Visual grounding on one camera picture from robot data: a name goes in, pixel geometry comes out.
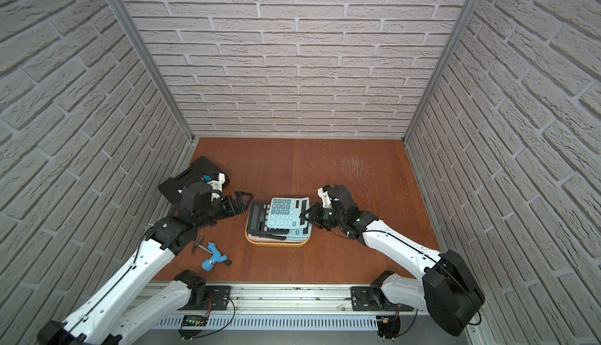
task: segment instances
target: white brick wallpaper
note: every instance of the white brick wallpaper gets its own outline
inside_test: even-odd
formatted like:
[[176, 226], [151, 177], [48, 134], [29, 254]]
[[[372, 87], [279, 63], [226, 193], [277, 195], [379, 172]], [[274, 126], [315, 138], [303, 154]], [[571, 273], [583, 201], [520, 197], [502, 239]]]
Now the white brick wallpaper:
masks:
[[185, 141], [105, 0], [0, 0], [0, 337], [128, 257]]
[[401, 138], [464, 0], [124, 0], [199, 136]]
[[481, 0], [407, 143], [498, 343], [600, 343], [600, 1]]

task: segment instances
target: wooden surface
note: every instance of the wooden surface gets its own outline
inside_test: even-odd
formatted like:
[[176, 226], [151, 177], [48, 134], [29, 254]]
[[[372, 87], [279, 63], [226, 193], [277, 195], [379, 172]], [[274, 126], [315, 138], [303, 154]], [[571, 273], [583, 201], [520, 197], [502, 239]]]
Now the wooden surface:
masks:
[[[229, 175], [224, 195], [252, 192], [264, 203], [272, 197], [309, 197], [313, 204], [319, 187], [343, 184], [359, 209], [438, 250], [401, 141], [203, 138], [192, 160], [202, 155]], [[378, 251], [322, 229], [313, 228], [302, 248], [255, 246], [244, 236], [247, 218], [248, 212], [199, 231], [203, 244], [215, 242], [233, 261], [231, 266], [203, 271], [201, 264], [209, 255], [198, 249], [192, 254], [190, 244], [154, 279], [169, 281], [184, 269], [208, 281], [228, 282], [369, 283], [385, 270], [411, 277]]]

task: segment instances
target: black cable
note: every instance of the black cable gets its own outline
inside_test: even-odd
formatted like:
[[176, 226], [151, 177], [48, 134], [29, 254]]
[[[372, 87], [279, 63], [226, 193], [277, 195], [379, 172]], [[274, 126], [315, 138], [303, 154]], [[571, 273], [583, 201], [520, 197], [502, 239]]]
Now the black cable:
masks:
[[480, 314], [480, 309], [478, 308], [478, 305], [476, 305], [476, 302], [474, 302], [474, 300], [470, 297], [470, 294], [468, 293], [467, 290], [465, 290], [465, 288], [462, 286], [462, 284], [459, 283], [459, 281], [457, 281], [455, 279], [455, 277], [453, 277], [449, 271], [447, 271], [447, 269], [445, 267], [443, 267], [442, 265], [440, 265], [440, 263], [434, 259], [432, 259], [428, 254], [426, 254], [425, 252], [418, 250], [417, 248], [413, 247], [412, 245], [408, 244], [407, 242], [403, 241], [401, 238], [395, 236], [394, 234], [388, 233], [386, 231], [383, 230], [365, 230], [363, 231], [363, 233], [384, 233], [387, 234], [389, 236], [391, 236], [392, 238], [395, 238], [397, 241], [401, 242], [402, 244], [405, 244], [406, 246], [409, 246], [410, 248], [412, 248], [413, 250], [419, 252], [420, 254], [424, 255], [426, 258], [432, 260], [434, 262], [434, 264], [438, 265], [443, 271], [445, 271], [445, 273], [453, 279], [453, 281], [455, 281], [455, 283], [461, 288], [461, 290], [463, 290], [463, 293], [465, 293], [466, 297], [468, 297], [468, 299], [470, 300], [470, 302], [472, 303], [472, 305], [474, 306], [474, 308], [476, 309], [476, 312], [478, 313], [478, 322], [477, 323], [470, 323], [468, 322], [469, 325], [480, 325], [480, 323], [482, 323], [482, 314]]
[[222, 326], [217, 331], [214, 331], [214, 332], [211, 332], [211, 333], [207, 333], [207, 334], [204, 334], [204, 335], [194, 336], [194, 337], [191, 337], [190, 340], [196, 340], [197, 338], [214, 335], [214, 334], [216, 334], [219, 331], [223, 331], [227, 326], [229, 326], [231, 324], [231, 322], [234, 321], [234, 317], [236, 316], [236, 305], [234, 304], [234, 301], [232, 301], [230, 297], [226, 297], [226, 298], [231, 302], [231, 305], [234, 307], [234, 314], [231, 316], [231, 319], [229, 319], [229, 322], [227, 322], [226, 325]]
[[415, 316], [414, 316], [414, 319], [411, 321], [411, 324], [409, 325], [409, 327], [407, 329], [405, 329], [402, 333], [400, 333], [400, 334], [398, 334], [396, 336], [393, 336], [393, 338], [401, 337], [402, 335], [404, 335], [407, 332], [409, 332], [409, 330], [411, 328], [413, 328], [413, 324], [415, 324], [415, 319], [417, 319], [417, 309], [415, 309]]

